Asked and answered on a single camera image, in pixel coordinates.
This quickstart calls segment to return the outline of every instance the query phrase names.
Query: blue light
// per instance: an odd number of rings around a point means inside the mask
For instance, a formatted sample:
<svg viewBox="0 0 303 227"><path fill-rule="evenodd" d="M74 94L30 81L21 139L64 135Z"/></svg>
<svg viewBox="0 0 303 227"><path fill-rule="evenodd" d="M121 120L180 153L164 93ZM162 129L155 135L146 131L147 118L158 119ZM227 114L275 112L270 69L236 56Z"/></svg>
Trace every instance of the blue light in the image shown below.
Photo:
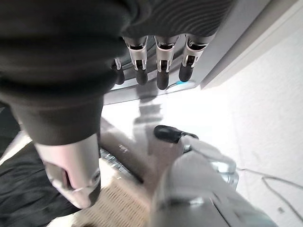
<svg viewBox="0 0 303 227"><path fill-rule="evenodd" d="M185 84L185 83L187 83L187 81L186 82L182 82L182 81L179 80L179 81L176 82L176 85Z"/></svg>

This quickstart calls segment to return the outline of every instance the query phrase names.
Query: silver robotic arm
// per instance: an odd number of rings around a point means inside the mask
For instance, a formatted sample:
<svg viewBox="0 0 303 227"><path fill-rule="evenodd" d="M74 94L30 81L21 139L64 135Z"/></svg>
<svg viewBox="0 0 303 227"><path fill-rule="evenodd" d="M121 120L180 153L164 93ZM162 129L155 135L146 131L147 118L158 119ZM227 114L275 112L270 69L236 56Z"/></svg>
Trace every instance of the silver robotic arm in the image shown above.
<svg viewBox="0 0 303 227"><path fill-rule="evenodd" d="M235 162L185 135L185 154L163 175L153 198L149 227L277 227L236 191Z"/></svg>

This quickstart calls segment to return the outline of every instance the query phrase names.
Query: black cable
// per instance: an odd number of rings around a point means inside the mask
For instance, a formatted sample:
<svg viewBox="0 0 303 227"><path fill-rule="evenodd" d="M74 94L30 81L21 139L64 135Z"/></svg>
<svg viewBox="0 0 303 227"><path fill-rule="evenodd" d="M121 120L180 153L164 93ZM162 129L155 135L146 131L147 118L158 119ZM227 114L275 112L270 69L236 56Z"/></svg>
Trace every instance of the black cable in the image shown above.
<svg viewBox="0 0 303 227"><path fill-rule="evenodd" d="M237 168L237 170L239 171L246 171L246 172L250 172L252 174L256 174L256 175L260 175L262 182L264 183L264 185L267 187L267 189L269 189L273 194L275 194L280 200L282 200L288 207L289 209L297 216L297 218L303 223L303 217L302 215L293 207L293 205L283 196L281 195L279 192L277 192L275 189L273 189L268 182L266 181L268 180L274 180L274 181L280 181L282 183L285 183L287 185L290 185L292 187L298 188L300 190L303 190L303 186L299 185L297 183L282 179L280 177L276 177L273 175L268 175L262 172L258 172L255 170L251 170L251 169L247 169L247 168Z"/></svg>

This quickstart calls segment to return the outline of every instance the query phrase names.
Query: robotic hand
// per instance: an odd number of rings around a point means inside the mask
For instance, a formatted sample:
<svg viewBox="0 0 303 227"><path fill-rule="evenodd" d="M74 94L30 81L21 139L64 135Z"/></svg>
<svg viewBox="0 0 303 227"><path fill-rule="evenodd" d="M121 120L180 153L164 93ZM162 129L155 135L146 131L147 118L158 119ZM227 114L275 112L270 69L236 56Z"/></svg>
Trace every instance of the robotic hand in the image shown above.
<svg viewBox="0 0 303 227"><path fill-rule="evenodd" d="M75 206L92 206L100 193L97 134L104 94L125 80L121 55L128 48L133 74L146 84L146 42L154 35L157 85L163 90L174 45L186 34L179 78L187 81L232 3L0 2L0 101L35 143L53 186Z"/></svg>
<svg viewBox="0 0 303 227"><path fill-rule="evenodd" d="M159 125L159 139L184 154L164 174L153 198L149 227L277 227L236 191L235 162L192 134Z"/></svg>
<svg viewBox="0 0 303 227"><path fill-rule="evenodd" d="M120 56L128 48L144 85L146 41L154 35L163 90L175 43L186 34L179 79L188 81L233 2L0 1L0 101L35 143L53 186L75 206L92 206L100 193L97 134L104 94L125 80ZM177 143L186 154L159 185L151 227L275 226L236 193L231 159L191 134Z"/></svg>

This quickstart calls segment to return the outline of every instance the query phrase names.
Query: black cloth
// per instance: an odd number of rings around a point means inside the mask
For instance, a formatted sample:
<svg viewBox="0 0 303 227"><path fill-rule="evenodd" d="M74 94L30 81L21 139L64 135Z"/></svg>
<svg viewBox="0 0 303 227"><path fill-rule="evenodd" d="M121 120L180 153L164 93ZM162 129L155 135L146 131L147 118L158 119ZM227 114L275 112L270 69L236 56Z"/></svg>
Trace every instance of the black cloth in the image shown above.
<svg viewBox="0 0 303 227"><path fill-rule="evenodd" d="M0 103L0 157L19 131L19 124L10 109L1 107Z"/></svg>
<svg viewBox="0 0 303 227"><path fill-rule="evenodd" d="M1 227L44 227L76 211L49 182L33 143L0 165Z"/></svg>

